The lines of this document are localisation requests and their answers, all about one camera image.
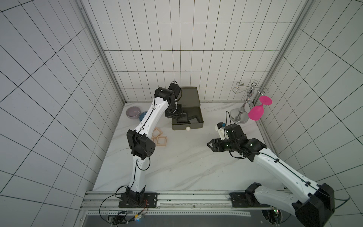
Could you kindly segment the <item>three-drawer storage cabinet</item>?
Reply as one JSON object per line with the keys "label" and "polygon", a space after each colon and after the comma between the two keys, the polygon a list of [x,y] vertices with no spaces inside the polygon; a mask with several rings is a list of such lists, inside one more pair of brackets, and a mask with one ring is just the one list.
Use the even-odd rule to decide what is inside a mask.
{"label": "three-drawer storage cabinet", "polygon": [[201,129],[204,125],[204,120],[200,108],[200,100],[198,89],[196,87],[182,87],[182,97],[178,104],[182,105],[182,116],[178,119],[172,119],[172,129],[186,130]]}

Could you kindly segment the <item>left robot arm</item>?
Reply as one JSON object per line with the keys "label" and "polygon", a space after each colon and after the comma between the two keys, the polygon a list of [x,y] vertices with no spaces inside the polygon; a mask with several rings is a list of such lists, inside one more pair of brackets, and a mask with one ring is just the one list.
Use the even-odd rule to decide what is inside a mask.
{"label": "left robot arm", "polygon": [[169,88],[158,88],[155,91],[152,104],[145,117],[134,130],[126,133],[131,154],[133,156],[133,169],[131,182],[126,187],[125,197],[129,203],[141,206],[145,198],[145,174],[151,164],[150,157],[155,151],[156,144],[153,142],[152,134],[154,129],[164,115],[167,118],[179,119],[185,116],[182,105],[178,104],[178,97],[181,97],[182,89],[173,81]]}

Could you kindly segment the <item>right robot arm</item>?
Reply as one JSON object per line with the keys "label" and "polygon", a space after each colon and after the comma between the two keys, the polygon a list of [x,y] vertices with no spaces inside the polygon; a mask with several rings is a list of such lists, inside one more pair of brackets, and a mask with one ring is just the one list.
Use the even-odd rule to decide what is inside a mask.
{"label": "right robot arm", "polygon": [[248,207],[268,205],[295,216],[305,227],[323,227],[335,212],[334,190],[326,183],[318,184],[300,174],[279,159],[258,139],[248,139],[238,124],[215,126],[219,138],[207,146],[213,152],[237,152],[239,159],[248,159],[277,178],[289,193],[272,190],[260,183],[252,183],[241,199],[236,193],[231,198]]}

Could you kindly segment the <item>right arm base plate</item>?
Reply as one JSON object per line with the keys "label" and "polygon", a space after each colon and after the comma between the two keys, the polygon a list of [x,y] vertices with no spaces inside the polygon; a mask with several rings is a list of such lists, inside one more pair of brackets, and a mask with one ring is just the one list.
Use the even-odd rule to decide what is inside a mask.
{"label": "right arm base plate", "polygon": [[253,194],[250,193],[230,193],[229,200],[233,208],[269,208],[269,205],[261,204]]}

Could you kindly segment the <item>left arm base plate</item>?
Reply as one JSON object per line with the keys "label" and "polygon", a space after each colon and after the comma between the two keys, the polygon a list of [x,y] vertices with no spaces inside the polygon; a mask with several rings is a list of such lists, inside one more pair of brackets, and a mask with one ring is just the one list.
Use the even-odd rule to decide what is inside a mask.
{"label": "left arm base plate", "polygon": [[158,193],[134,194],[122,193],[119,208],[155,208],[157,206]]}

